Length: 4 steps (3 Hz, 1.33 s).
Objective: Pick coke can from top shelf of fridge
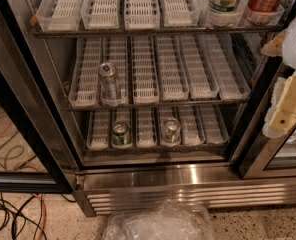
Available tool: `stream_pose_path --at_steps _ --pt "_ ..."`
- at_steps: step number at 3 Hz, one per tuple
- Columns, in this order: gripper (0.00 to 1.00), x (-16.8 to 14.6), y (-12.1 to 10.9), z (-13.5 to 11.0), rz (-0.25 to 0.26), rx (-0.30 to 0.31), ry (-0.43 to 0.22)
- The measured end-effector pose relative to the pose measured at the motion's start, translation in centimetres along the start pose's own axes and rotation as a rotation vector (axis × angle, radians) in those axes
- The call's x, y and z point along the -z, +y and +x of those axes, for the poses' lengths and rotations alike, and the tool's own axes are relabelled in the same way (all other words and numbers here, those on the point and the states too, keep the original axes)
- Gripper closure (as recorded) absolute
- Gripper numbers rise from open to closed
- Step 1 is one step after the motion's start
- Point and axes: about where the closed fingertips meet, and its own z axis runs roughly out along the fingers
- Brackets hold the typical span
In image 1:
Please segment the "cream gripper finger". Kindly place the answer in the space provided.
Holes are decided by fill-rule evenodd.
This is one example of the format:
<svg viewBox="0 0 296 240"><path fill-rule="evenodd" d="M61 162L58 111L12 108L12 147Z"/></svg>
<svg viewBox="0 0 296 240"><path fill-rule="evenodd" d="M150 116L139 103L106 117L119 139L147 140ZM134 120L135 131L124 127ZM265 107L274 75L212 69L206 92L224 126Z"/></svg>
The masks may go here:
<svg viewBox="0 0 296 240"><path fill-rule="evenodd" d="M282 44L286 31L278 33L272 40L267 42L262 48L261 53L269 57L282 56Z"/></svg>

